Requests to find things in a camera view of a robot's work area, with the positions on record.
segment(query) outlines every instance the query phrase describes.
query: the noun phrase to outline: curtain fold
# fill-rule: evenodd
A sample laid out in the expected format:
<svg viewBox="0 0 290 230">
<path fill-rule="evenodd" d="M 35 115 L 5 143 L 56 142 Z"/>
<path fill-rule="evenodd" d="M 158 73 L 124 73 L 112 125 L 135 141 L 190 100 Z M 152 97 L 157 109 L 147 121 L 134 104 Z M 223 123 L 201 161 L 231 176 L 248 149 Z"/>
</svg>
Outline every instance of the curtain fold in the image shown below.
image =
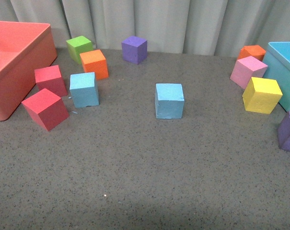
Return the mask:
<svg viewBox="0 0 290 230">
<path fill-rule="evenodd" d="M 49 23 L 56 47 L 84 35 L 121 49 L 136 35 L 149 51 L 236 57 L 290 41 L 290 0 L 0 0 L 0 20 Z"/>
</svg>

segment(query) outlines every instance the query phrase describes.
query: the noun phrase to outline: yellow cube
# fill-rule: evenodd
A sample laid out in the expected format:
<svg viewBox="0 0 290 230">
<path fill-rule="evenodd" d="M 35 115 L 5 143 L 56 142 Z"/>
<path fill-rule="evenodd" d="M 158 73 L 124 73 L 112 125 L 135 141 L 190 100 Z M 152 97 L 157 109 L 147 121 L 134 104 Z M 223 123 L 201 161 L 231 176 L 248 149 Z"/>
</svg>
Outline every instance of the yellow cube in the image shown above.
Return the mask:
<svg viewBox="0 0 290 230">
<path fill-rule="evenodd" d="M 282 97 L 276 80 L 252 77 L 243 93 L 246 111 L 270 114 Z"/>
</svg>

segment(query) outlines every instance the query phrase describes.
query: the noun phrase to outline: plastic container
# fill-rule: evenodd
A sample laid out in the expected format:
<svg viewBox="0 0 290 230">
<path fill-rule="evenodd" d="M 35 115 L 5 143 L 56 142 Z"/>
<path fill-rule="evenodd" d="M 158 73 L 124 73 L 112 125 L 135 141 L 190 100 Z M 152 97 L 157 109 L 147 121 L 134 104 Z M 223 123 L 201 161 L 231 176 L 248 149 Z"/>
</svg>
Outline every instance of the plastic container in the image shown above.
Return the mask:
<svg viewBox="0 0 290 230">
<path fill-rule="evenodd" d="M 263 58 L 268 68 L 263 78 L 275 79 L 283 93 L 280 105 L 290 110 L 290 42 L 270 42 Z"/>
<path fill-rule="evenodd" d="M 34 87 L 34 70 L 50 66 L 56 57 L 50 24 L 0 21 L 0 121 Z"/>
</svg>

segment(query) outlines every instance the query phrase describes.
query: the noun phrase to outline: red cube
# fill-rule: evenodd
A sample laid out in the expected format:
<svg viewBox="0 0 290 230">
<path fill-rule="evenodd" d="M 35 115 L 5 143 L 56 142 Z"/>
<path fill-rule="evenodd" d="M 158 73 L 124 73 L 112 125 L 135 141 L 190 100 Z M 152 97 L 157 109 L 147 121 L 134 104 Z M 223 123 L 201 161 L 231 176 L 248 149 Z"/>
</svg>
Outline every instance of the red cube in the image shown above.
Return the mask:
<svg viewBox="0 0 290 230">
<path fill-rule="evenodd" d="M 68 95 L 58 65 L 35 69 L 35 81 L 39 90 L 46 88 L 60 97 Z"/>
<path fill-rule="evenodd" d="M 47 131 L 69 117 L 62 99 L 48 89 L 42 89 L 22 104 L 30 117 Z"/>
</svg>

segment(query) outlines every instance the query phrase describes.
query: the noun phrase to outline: pink plastic bin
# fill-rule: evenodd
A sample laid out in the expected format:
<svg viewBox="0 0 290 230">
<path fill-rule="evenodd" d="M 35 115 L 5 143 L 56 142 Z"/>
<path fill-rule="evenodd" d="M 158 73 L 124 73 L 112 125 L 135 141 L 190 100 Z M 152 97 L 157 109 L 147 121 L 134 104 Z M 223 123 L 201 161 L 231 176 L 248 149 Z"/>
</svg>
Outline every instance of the pink plastic bin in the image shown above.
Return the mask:
<svg viewBox="0 0 290 230">
<path fill-rule="evenodd" d="M 50 24 L 0 21 L 0 121 L 34 87 L 34 70 L 50 66 L 56 57 Z"/>
</svg>

